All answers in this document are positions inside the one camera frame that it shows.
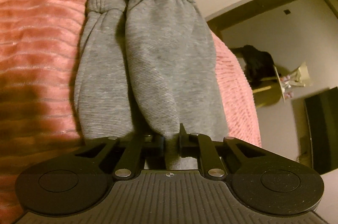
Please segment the grey sweatpants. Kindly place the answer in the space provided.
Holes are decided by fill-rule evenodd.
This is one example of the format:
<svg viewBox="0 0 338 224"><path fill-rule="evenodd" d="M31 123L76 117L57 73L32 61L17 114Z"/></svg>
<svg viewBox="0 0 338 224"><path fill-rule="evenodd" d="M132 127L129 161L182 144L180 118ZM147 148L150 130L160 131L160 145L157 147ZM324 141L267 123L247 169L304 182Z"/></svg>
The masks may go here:
<svg viewBox="0 0 338 224"><path fill-rule="evenodd" d="M181 127L221 141L228 133L211 31L195 0L87 0L74 103L86 140L162 135L166 166Z"/></svg>

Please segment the round yellow side table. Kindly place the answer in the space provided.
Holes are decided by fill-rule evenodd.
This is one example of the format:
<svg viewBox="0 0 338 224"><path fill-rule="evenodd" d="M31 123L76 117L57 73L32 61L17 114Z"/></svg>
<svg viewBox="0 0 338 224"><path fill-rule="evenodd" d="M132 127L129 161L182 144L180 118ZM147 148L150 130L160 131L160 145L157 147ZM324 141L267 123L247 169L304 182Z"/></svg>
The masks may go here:
<svg viewBox="0 0 338 224"><path fill-rule="evenodd" d="M274 76L263 78L259 87L253 88L253 97L257 109L277 104L280 100L286 103L293 98L289 84L290 76L281 76L276 66L273 66Z"/></svg>

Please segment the black garment on table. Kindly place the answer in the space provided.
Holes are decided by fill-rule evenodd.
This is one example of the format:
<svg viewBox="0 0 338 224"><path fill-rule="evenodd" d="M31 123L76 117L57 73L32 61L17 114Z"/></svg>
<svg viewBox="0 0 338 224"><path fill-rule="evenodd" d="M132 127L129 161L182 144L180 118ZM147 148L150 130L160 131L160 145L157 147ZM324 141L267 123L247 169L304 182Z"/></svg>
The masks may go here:
<svg viewBox="0 0 338 224"><path fill-rule="evenodd" d="M240 54L246 63L245 75L252 87L258 87L263 78L275 76L274 61L268 52L245 45L240 48Z"/></svg>

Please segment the flower bouquet in wrap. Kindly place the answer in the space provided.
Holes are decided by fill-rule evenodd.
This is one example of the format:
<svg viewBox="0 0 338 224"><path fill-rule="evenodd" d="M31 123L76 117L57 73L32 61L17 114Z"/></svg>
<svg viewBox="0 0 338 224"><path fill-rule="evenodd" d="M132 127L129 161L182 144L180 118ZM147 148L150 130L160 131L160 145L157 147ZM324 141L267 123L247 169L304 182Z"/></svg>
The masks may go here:
<svg viewBox="0 0 338 224"><path fill-rule="evenodd" d="M310 87L313 81L310 77L306 62L303 62L297 69L290 74L279 79L282 90L282 97L284 99L291 99L293 97L293 90L295 88Z"/></svg>

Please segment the pink ribbed bedspread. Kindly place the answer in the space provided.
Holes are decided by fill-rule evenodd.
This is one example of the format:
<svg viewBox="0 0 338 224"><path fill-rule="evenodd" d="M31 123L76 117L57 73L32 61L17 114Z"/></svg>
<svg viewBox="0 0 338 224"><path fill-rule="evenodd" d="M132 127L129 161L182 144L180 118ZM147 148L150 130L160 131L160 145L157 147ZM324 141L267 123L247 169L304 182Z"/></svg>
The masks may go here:
<svg viewBox="0 0 338 224"><path fill-rule="evenodd" d="M75 81L87 0L1 0L1 222L22 215L19 174L87 141ZM252 90L229 48L211 32L228 133L261 145Z"/></svg>

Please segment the black wall television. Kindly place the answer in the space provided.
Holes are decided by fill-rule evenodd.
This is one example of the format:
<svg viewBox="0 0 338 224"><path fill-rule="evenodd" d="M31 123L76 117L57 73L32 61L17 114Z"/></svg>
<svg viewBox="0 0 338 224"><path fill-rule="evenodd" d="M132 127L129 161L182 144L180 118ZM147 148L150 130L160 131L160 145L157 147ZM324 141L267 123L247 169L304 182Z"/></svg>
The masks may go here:
<svg viewBox="0 0 338 224"><path fill-rule="evenodd" d="M337 169L337 87L304 100L312 167L320 175Z"/></svg>

